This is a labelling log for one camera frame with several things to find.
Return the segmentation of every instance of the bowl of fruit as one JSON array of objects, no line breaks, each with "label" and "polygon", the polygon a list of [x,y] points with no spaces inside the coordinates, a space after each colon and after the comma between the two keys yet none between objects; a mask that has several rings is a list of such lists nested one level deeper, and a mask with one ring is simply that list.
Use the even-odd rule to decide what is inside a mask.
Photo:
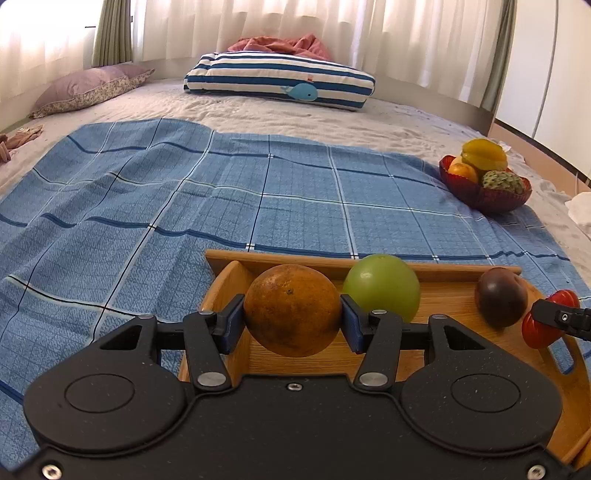
[{"label": "bowl of fruit", "polygon": [[439,173],[450,192],[485,214],[510,212],[531,195],[530,181],[513,173],[502,147],[487,138],[466,142],[458,157],[443,157]]}]

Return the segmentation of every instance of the blue and white striped pillow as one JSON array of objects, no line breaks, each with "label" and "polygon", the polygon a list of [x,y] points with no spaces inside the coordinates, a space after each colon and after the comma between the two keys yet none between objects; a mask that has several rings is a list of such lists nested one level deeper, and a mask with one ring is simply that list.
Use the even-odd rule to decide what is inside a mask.
[{"label": "blue and white striped pillow", "polygon": [[374,92],[375,79],[330,61],[240,51],[202,56],[185,77],[184,89],[191,93],[234,93],[357,110]]}]

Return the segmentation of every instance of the red bowl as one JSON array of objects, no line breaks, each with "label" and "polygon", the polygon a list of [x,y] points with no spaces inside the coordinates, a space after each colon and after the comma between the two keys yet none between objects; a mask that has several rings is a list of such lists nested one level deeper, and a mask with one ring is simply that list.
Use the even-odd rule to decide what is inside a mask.
[{"label": "red bowl", "polygon": [[530,198],[531,184],[528,179],[523,177],[521,180],[525,183],[526,190],[521,195],[517,195],[507,190],[484,189],[464,177],[448,173],[447,169],[454,158],[453,155],[446,155],[441,159],[439,175],[449,191],[469,207],[480,210],[486,215],[506,213],[522,206]]}]

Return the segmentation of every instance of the brown orange fruit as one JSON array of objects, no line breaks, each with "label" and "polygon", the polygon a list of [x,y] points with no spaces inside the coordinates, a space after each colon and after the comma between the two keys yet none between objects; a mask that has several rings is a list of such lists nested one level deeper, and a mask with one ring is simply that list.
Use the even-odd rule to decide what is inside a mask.
[{"label": "brown orange fruit", "polygon": [[278,265],[259,275],[246,292],[246,327],[266,349],[284,356],[324,350],[340,327],[340,296],[322,273],[302,265]]},{"label": "brown orange fruit", "polygon": [[447,169],[447,172],[451,173],[452,175],[464,177],[471,182],[478,183],[478,173],[476,173],[474,167],[468,165],[467,163],[456,163],[450,165],[450,167]]}]

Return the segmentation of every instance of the blue blanket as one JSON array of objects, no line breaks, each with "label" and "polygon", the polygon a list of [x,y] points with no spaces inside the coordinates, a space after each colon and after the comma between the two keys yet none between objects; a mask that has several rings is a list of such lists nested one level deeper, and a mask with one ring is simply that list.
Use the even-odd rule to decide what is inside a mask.
[{"label": "blue blanket", "polygon": [[[22,395],[137,313],[195,311],[206,248],[519,265],[543,293],[590,292],[531,209],[494,219],[419,158],[171,119],[86,125],[0,203],[0,461],[36,445]],[[177,352],[164,362],[174,369]]]}]

